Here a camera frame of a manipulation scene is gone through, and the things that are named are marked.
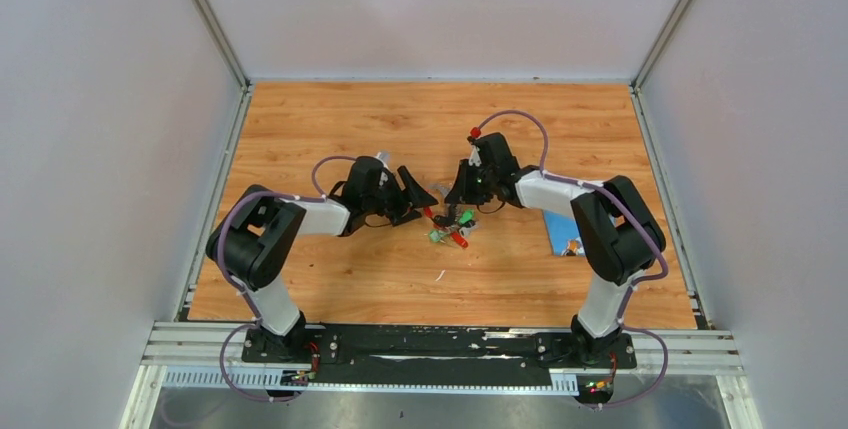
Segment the red object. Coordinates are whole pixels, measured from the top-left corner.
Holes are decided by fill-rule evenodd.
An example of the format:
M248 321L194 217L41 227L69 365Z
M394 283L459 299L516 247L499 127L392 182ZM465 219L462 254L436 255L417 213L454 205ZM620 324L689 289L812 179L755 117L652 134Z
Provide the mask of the red object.
M459 247L463 249L468 247L468 241L466 241L464 237L460 236L458 232L451 232L451 239L453 239L453 242L459 244Z
M321 359L321 351L318 350L318 345L314 342L310 342L306 346L309 347L309 350L312 352L312 372L318 372L318 363Z

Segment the wooden floor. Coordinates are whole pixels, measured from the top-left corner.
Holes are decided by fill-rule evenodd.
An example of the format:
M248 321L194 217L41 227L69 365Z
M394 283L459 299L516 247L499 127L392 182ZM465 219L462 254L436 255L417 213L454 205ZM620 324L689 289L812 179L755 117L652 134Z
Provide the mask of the wooden floor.
M668 235L624 85L259 84L219 221L253 183L315 194L310 171L331 154L386 150L390 167L405 164L422 186L450 185L457 163L468 157L469 129L492 112L510 108L531 112L547 127L549 170L585 179L627 175ZM504 117L485 128L494 131L507 137L521 165L538 164L542 139L532 123ZM349 166L330 162L318 180L329 190L345 179ZM567 326L588 290L591 270L585 259L551 254L540 211L506 207L479 218L480 229L465 250L430 243L426 234L431 226L425 219L397 228L363 227L348 238L301 237L286 261L285 281L307 319L315 322ZM374 216L371 220L381 222ZM677 256L669 246L665 256L671 275L645 284L634 295L627 312L631 325L695 325ZM235 290L205 261L190 319L249 316Z

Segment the white wall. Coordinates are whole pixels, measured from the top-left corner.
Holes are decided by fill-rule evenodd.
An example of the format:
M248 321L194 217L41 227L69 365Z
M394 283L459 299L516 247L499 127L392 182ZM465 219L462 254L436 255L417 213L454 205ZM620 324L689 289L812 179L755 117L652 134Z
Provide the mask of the white wall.
M768 428L848 417L848 4L695 0L645 95Z
M255 78L629 79L676 0L210 0Z
M236 85L190 0L0 0L0 35L0 427L115 427Z

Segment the small white object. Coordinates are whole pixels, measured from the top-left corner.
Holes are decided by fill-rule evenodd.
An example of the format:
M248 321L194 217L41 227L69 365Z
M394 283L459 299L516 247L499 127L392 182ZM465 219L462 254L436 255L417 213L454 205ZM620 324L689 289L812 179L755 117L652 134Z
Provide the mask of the small white object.
M480 161L480 154L477 152L477 146L471 146L471 156L468 157L468 165L479 166L480 164L482 164L482 161Z
M380 152L378 152L378 153L377 153L377 156L375 157L375 159L377 159L378 161L382 162L382 163L383 163L383 167L385 167L386 169L388 169L388 168L389 168L389 153L388 153L388 152L386 152L386 151L380 151ZM381 187L382 187L382 185L383 185L383 184L385 184L385 182L386 182L386 181L388 181L388 180L389 180L389 176L387 176L385 172L380 173L380 186L381 186Z

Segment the cable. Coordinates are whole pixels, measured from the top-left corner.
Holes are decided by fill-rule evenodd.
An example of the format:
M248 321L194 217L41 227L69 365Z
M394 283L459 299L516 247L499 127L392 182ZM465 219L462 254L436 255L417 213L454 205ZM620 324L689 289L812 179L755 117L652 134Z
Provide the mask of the cable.
M620 401L609 402L607 404L585 404L586 406L589 406L590 408L598 410L598 411L600 411L601 409L605 409L605 408L606 409L614 409L616 407L625 406L627 404L631 404L633 402L636 402L636 401L638 401L638 400L640 400L644 397L647 397L652 392L657 390L657 388L660 386L660 383L663 381L663 379L665 379L666 371L668 371L668 346L665 344L665 341L663 341L662 337L658 336L657 334L655 334L652 331L649 331L648 329L642 329L642 328L639 328L639 327L630 327L630 326L626 326L626 325L622 324L621 328L624 329L625 331L628 331L628 332L638 332L640 334L645 334L646 336L650 336L650 337L653 337L654 339L656 339L656 341L659 342L660 346L662 347L663 365L660 368L660 373L657 375L657 378L654 379L654 382L647 389L640 392L639 394L636 394L635 396L630 396L630 397L628 397L626 399L622 399Z
M377 227L386 227L386 226L391 226L391 225L392 225L392 223L391 223L391 222L386 222L386 223L384 223L384 224L377 224L377 225L375 226L375 225L373 225L373 224L368 224L368 219L366 219L366 220L365 220L365 225L366 225L366 226L368 226L368 227L374 227L374 228L377 228Z
M614 352L610 352L610 359L612 359L612 370L610 371L609 377L606 379L608 382L612 382L613 379L615 379L615 373L618 371L618 356L616 356Z
M494 213L500 211L501 209L503 209L503 206L505 206L505 205L506 205L506 201L501 201L501 205L498 206L497 209L495 209L494 211L486 212L483 209L480 209L480 204L477 204L477 212L479 212L480 214L494 214Z
M321 186L318 184L318 178L316 177L318 175L318 169L321 166L323 166L324 163L326 163L326 162L339 161L339 160L341 160L341 161L356 161L356 158L351 157L351 156L327 156L324 159L321 159L320 161L318 161L315 164L315 167L312 168L312 185L315 187L315 190L318 191L318 194L321 194L322 196L327 195L327 193L324 192L324 190L321 189Z
M642 399L643 397L647 396L648 394L654 392L656 390L656 388L660 385L662 380L665 378L665 373L666 373L666 370L668 369L668 346L666 346L665 341L663 341L660 336L658 336L657 334L654 334L653 332L649 331L648 329L641 329L641 328L630 327L630 326L625 325L624 322L623 322L624 312L627 310L627 304L630 302L630 298L633 295L633 289L636 287L636 285L638 285L642 282L655 281L655 280L659 280L659 279L666 277L669 273L668 262L665 260L665 257L663 256L662 251L660 251L660 248L657 246L657 244L654 242L654 240L651 239L651 237L648 235L648 233L645 231L645 229L642 227L642 225L638 223L638 221L636 220L636 217L633 215L633 213L631 213L630 210L628 210L627 207L624 205L624 203L621 202L613 193L611 193L610 191L606 190L604 187L599 186L597 184L592 184L591 182L582 181L582 180L575 179L575 178L572 178L572 177L566 177L566 176L561 176L561 175L558 175L558 174L553 174L553 173L550 173L550 172L545 170L545 159L548 156L548 131L545 130L545 126L542 125L542 123L539 122L539 120L536 119L533 115L531 115L528 112L515 110L515 109L500 111L500 112L496 112L496 113L492 114L491 116L487 117L486 119L484 119L483 122L481 122L480 125L477 126L477 129L482 129L483 126L488 124L489 121L491 121L492 119L499 117L499 116L502 116L502 115L506 115L506 114L516 114L516 115L519 115L519 116L523 116L527 119L530 119L531 121L533 121L533 123L536 124L536 127L538 127L539 131L542 133L542 139L544 141L544 147L542 148L542 156L539 159L539 172L542 174L543 178L548 179L548 180L552 180L552 181L562 182L562 183L565 183L565 184L575 185L575 186L578 186L578 187L583 187L583 188L586 188L586 189L590 189L590 190L596 191L596 192L600 193L601 195L603 195L604 197L606 197L619 210L619 212L621 212L621 215L624 216L624 219L627 222L629 222L630 225L633 226L634 229L636 229L636 232L639 234L639 236L642 237L642 240L645 241L645 244L648 245L648 248L651 250L651 253L653 254L654 258L657 260L657 262L659 262L661 270L658 274L644 275L644 276L637 277L637 278L633 279L632 281L630 281L630 285L627 287L627 291L625 292L624 297L621 300L621 305L618 307L618 311L616 312L616 319L619 321L619 325L621 326L622 330L626 330L626 331L630 331L630 332L638 332L638 333L641 333L641 334L648 335L650 337L653 337L654 339L657 340L657 342L660 343L660 346L662 347L662 352L663 352L663 364L662 364L662 368L660 369L660 373L659 373L659 375L657 375L656 380L654 381L653 384L651 384L650 387L648 387L648 389L646 389L645 391L643 391L643 392L641 392L641 393L639 393L635 396L628 397L627 399L624 399L622 401L616 401L616 402L609 403L609 404L597 404L597 405L588 405L588 406L594 407L595 409L600 410L603 407L607 407L607 408L621 407L625 404L629 404L631 402L636 402L639 399Z
M230 389L232 389L238 395L240 395L240 396L242 396L242 397L244 397L248 400L256 401L256 402L287 402L287 401L291 401L296 396L293 396L293 397L270 397L269 396L268 398L264 398L264 397L255 396L253 394L250 394L250 393L245 392L244 390L238 388L233 383L229 374L227 374L227 370L226 370L226 367L225 367L225 364L224 364L224 355L225 355L225 352L227 350L227 345L230 343L230 340L232 340L232 338L236 335L236 333L238 333L241 330L249 329L249 328L258 329L258 328L261 327L261 324L262 324L262 316L260 315L259 309L256 307L256 304L253 302L253 300L248 295L247 288L243 284L240 284L239 282L237 282L236 279L234 279L230 275L229 270L227 269L226 262L224 261L224 243L225 243L225 240L227 238L227 234L229 233L230 226L232 225L233 218L235 218L235 216L239 212L241 212L241 210L244 209L244 207L247 204L253 202L256 199L260 199L262 197L274 197L274 198L277 198L277 199L283 199L283 200L287 200L287 201L303 201L303 202L314 202L314 203L326 203L327 199L326 199L326 196L324 196L324 197L306 197L306 196L297 196L297 195L294 195L294 194L283 194L283 193L274 192L274 191L257 191L257 192L248 194L247 196L242 198L239 202L237 202L236 205L233 206L232 210L230 210L230 213L227 215L227 217L224 218L224 222L221 225L221 234L218 236L218 244L217 244L217 247L215 248L216 249L215 252L216 252L216 256L217 256L216 262L217 262L217 265L218 265L218 269L221 271L221 275L223 276L224 280L227 281L227 283L229 283L231 286L236 288L238 293L244 298L244 301L247 303L247 307L250 309L250 312L253 313L253 317L254 317L253 323L242 324L241 326L234 329L233 332L231 332L226 337L226 339L224 339L224 343L221 345L220 359L218 361L219 366L221 367L221 376L224 378L224 382L227 383L227 386Z
M233 392L235 392L236 394L240 395L241 397L243 397L243 398L245 398L249 401L254 401L254 402L288 402L288 401L292 401L294 399L297 399L297 396L303 394L302 392L298 392L297 394L295 394L293 396L287 396L287 397L272 397L272 396L262 397L262 396L257 396L255 394L251 394L251 393L245 391L244 389L236 386L235 383L233 382L233 379L230 377L229 374L227 374L227 366L226 366L226 363L225 363L225 357L226 357L226 353L227 353L227 346L230 344L230 341L240 331L243 331L245 329L258 328L258 327L259 327L258 321L257 321L256 324L242 324L242 325L236 327L235 329L233 329L232 332L230 332L227 335L227 337L224 338L224 343L221 344L221 353L218 357L218 366L221 368L221 376L224 377L224 382L227 384L227 387L229 387Z

